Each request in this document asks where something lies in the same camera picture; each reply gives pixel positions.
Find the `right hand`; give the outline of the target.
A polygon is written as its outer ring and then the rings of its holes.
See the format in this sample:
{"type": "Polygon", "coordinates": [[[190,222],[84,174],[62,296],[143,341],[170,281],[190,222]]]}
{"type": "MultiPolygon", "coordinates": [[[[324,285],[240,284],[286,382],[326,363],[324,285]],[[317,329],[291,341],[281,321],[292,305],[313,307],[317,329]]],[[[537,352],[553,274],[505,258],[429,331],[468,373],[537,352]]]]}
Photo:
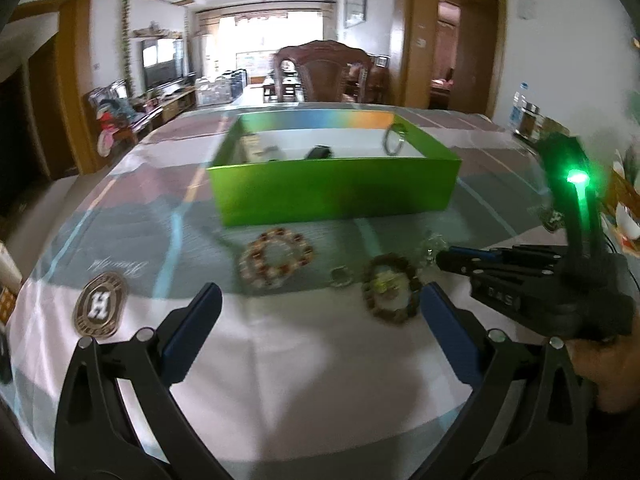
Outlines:
{"type": "Polygon", "coordinates": [[[598,388],[598,404],[619,413],[639,403],[639,332],[620,336],[612,344],[570,340],[568,353],[575,373],[598,388]]]}

